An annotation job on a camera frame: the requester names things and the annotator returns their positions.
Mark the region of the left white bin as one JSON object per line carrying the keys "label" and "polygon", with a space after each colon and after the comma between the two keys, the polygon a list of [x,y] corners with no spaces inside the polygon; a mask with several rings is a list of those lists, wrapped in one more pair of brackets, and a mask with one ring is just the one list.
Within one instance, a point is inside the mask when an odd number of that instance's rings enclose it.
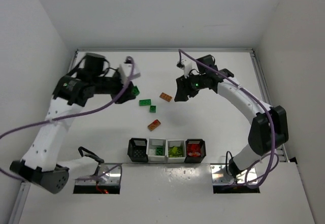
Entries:
{"label": "left white bin", "polygon": [[[166,142],[166,139],[149,138],[147,144],[147,156],[150,163],[164,163],[166,161]],[[159,146],[165,148],[164,156],[155,155],[155,149]]]}

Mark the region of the tan lego plate lower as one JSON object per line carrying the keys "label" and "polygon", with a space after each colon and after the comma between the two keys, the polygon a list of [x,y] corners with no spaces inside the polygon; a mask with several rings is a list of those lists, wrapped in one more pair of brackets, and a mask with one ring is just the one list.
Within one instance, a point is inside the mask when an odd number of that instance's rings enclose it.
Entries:
{"label": "tan lego plate lower", "polygon": [[148,125],[148,129],[150,130],[150,131],[153,131],[153,130],[155,130],[155,129],[157,129],[160,125],[161,125],[161,122],[158,120],[158,119],[156,119],[157,120],[157,123],[156,124],[154,124],[153,122],[150,124],[150,125]]}

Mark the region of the long green lego brick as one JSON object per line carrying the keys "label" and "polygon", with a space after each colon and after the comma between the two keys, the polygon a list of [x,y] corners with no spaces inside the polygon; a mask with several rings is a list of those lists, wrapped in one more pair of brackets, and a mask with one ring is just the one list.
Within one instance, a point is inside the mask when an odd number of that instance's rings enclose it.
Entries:
{"label": "long green lego brick", "polygon": [[139,106],[151,106],[151,99],[139,100]]}

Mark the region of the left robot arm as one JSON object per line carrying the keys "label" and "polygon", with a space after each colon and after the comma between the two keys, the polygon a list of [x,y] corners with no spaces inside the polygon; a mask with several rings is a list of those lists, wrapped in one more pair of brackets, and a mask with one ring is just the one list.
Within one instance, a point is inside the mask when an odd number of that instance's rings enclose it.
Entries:
{"label": "left robot arm", "polygon": [[80,146],[80,157],[59,163],[58,155],[75,118],[100,112],[112,104],[134,100],[133,79],[139,78],[132,57],[111,69],[105,56],[86,53],[63,77],[52,93],[44,121],[32,123],[40,130],[29,150],[20,160],[12,161],[10,171],[52,194],[63,190],[70,178],[97,180],[105,162],[96,153]]}

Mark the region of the lime curved lego brick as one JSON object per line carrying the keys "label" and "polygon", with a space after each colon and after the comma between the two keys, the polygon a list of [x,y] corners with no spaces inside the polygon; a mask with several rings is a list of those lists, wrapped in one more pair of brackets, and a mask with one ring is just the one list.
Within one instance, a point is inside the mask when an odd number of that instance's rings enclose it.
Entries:
{"label": "lime curved lego brick", "polygon": [[178,152],[178,151],[182,151],[182,149],[179,148],[179,147],[173,147],[173,148],[170,150],[170,153],[172,152],[172,153],[175,153],[175,154],[177,155],[177,152]]}

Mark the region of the tan lego plate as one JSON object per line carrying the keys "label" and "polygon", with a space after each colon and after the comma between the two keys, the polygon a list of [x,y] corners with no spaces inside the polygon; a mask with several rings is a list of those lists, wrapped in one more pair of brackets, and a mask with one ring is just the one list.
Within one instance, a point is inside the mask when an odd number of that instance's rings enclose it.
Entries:
{"label": "tan lego plate", "polygon": [[155,129],[157,129],[160,125],[161,125],[161,122],[158,120],[158,119],[156,119],[157,120],[157,123],[156,124],[154,124],[153,122],[150,124],[150,125],[148,125],[148,129],[150,130],[150,131],[153,131],[153,130],[155,130]]}
{"label": "tan lego plate", "polygon": [[167,102],[172,100],[172,97],[164,92],[162,92],[159,97]]}

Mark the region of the white bin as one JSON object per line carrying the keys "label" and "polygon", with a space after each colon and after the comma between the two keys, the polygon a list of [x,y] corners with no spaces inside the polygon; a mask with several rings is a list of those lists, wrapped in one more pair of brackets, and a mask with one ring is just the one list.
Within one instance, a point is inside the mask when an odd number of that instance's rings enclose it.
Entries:
{"label": "white bin", "polygon": [[[166,142],[166,139],[149,138],[147,144],[147,156],[150,163],[164,163],[166,161]],[[165,148],[164,156],[155,155],[155,149],[159,146]]]}
{"label": "white bin", "polygon": [[[185,161],[185,141],[184,140],[168,140],[167,144],[167,162],[168,163],[183,163]],[[182,149],[183,157],[178,157],[177,155],[175,157],[169,157],[170,150],[173,147],[179,147]]]}

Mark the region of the dark green square lego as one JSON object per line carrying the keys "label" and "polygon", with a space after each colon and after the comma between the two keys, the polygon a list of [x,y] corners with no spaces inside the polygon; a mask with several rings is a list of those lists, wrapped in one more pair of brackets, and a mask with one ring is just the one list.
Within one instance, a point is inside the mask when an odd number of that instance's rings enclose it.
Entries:
{"label": "dark green square lego", "polygon": [[156,113],[156,105],[151,105],[151,106],[149,107],[149,112],[150,112],[150,113]]}

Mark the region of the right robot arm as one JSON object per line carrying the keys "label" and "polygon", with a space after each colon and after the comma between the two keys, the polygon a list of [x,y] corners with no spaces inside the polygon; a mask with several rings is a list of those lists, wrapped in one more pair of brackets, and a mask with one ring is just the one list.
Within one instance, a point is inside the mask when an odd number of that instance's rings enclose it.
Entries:
{"label": "right robot arm", "polygon": [[186,102],[200,90],[210,89],[234,105],[250,123],[247,145],[229,161],[227,170],[237,176],[255,161],[289,140],[286,110],[257,99],[228,69],[219,70],[212,55],[180,58],[183,75],[176,79],[175,102]]}

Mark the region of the tan lego plate upper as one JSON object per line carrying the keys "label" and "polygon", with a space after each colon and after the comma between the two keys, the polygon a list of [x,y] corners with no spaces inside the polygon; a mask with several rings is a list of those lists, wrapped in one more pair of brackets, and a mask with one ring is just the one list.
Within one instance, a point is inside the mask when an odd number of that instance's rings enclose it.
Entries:
{"label": "tan lego plate upper", "polygon": [[159,97],[167,102],[172,100],[172,97],[164,92],[162,92]]}

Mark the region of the right white bin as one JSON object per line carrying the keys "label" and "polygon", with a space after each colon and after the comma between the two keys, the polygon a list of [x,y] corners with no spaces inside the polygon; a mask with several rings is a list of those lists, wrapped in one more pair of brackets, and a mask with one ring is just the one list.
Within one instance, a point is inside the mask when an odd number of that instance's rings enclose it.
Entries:
{"label": "right white bin", "polygon": [[[183,163],[185,161],[185,141],[184,140],[168,140],[167,144],[167,162],[168,163]],[[178,157],[177,155],[175,157],[169,157],[170,150],[173,147],[179,147],[182,149],[183,157]]]}

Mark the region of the far left black bin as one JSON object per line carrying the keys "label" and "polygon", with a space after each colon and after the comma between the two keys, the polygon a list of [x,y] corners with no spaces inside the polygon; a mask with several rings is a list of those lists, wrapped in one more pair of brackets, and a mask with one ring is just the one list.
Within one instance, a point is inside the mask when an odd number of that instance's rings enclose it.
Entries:
{"label": "far left black bin", "polygon": [[132,162],[135,163],[147,163],[148,155],[147,139],[144,138],[131,138],[128,142],[127,155]]}

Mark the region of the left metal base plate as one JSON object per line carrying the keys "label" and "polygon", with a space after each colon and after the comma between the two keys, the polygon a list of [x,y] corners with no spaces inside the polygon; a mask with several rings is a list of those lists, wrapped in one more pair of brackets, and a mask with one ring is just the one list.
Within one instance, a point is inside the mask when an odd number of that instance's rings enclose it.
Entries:
{"label": "left metal base plate", "polygon": [[83,176],[75,180],[76,185],[119,185],[122,177],[122,164],[102,164],[94,176]]}

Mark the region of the metal base plate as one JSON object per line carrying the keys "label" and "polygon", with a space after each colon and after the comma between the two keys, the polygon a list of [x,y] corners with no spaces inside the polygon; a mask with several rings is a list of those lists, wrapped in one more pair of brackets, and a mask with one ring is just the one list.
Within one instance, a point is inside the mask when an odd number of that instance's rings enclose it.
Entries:
{"label": "metal base plate", "polygon": [[243,184],[245,183],[246,174],[247,181],[252,181],[257,178],[257,173],[254,167],[249,172],[247,170],[243,171],[235,178],[226,173],[224,164],[211,164],[210,169],[214,186]]}
{"label": "metal base plate", "polygon": [[83,176],[75,180],[76,185],[119,185],[122,177],[122,164],[102,164],[94,176]]}

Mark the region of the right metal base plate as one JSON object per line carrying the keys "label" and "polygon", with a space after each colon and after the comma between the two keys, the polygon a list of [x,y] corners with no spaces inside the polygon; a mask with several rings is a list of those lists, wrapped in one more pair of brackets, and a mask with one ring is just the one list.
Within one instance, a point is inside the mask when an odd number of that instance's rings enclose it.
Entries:
{"label": "right metal base plate", "polygon": [[252,181],[257,178],[257,173],[254,167],[249,172],[247,170],[243,171],[235,178],[226,173],[224,164],[211,164],[210,169],[214,186],[243,184],[245,183],[246,174],[247,181]]}

